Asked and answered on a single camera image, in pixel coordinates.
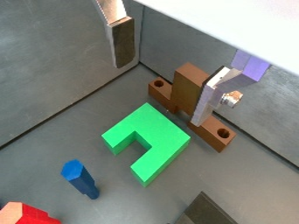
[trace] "gray table surface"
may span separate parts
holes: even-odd
[[[0,207],[21,201],[69,224],[165,224],[204,191],[237,223],[297,224],[297,170],[237,130],[219,154],[187,129],[181,115],[165,114],[146,95],[153,78],[138,65],[0,150]],[[100,135],[145,102],[191,135],[191,144],[142,188],[129,171],[145,152],[141,145],[113,156]],[[73,158],[96,180],[96,200],[60,175]]]

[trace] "green u-shaped block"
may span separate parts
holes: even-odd
[[[146,153],[130,165],[132,173],[142,186],[149,185],[191,140],[191,137],[148,103],[101,136],[114,155],[134,140],[145,147]]]

